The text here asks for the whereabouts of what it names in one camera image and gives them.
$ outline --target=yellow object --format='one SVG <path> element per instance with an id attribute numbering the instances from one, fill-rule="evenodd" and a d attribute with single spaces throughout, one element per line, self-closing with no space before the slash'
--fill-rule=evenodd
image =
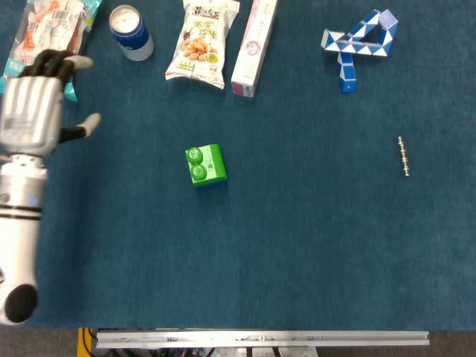
<path id="1" fill-rule="evenodd" d="M 77 333 L 77 357 L 89 357 L 88 352 L 84 348 L 83 330 L 86 346 L 90 351 L 92 350 L 92 337 L 91 334 L 88 332 L 88 329 L 79 329 Z"/>
<path id="2" fill-rule="evenodd" d="M 208 63 L 217 63 L 218 62 L 218 56 L 215 55 L 215 54 L 207 54 L 205 56 L 205 60 L 208 62 Z"/>

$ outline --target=green block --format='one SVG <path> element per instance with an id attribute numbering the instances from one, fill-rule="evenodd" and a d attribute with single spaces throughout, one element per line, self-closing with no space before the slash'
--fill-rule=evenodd
<path id="1" fill-rule="evenodd" d="M 225 165 L 218 144 L 191 147 L 185 151 L 192 183 L 195 187 L 226 181 Z"/>

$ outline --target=floor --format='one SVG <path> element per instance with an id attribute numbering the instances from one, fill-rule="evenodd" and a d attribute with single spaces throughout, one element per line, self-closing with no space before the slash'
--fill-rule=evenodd
<path id="1" fill-rule="evenodd" d="M 0 328 L 2 357 L 75 357 L 76 351 L 75 329 Z M 319 357 L 475 357 L 476 333 L 432 334 L 429 347 L 329 347 L 319 348 L 318 354 Z"/>

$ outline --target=snack bag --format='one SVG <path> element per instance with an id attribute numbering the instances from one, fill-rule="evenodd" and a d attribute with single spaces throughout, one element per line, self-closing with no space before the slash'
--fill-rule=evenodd
<path id="1" fill-rule="evenodd" d="M 68 50 L 78 54 L 85 35 L 91 30 L 102 0 L 27 0 L 22 22 L 0 80 L 3 93 L 8 78 L 18 77 L 43 50 Z M 77 101 L 73 83 L 67 83 L 65 96 Z"/>
<path id="2" fill-rule="evenodd" d="M 239 11 L 234 0 L 184 0 L 185 19 L 165 79 L 187 77 L 223 89 L 225 40 Z"/>

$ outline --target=food package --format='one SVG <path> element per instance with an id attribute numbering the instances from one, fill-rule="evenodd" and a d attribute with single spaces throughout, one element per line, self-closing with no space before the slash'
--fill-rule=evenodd
<path id="1" fill-rule="evenodd" d="M 253 97 L 265 59 L 277 0 L 254 0 L 245 35 L 231 75 L 233 93 Z"/>
<path id="2" fill-rule="evenodd" d="M 0 81 L 3 93 L 8 78 L 18 77 L 46 49 L 68 50 L 78 54 L 91 30 L 102 0 L 27 0 L 22 21 Z M 67 83 L 65 96 L 77 101 L 73 83 Z"/>
<path id="3" fill-rule="evenodd" d="M 165 79 L 187 77 L 223 89 L 225 41 L 239 11 L 234 0 L 184 0 L 184 26 Z"/>

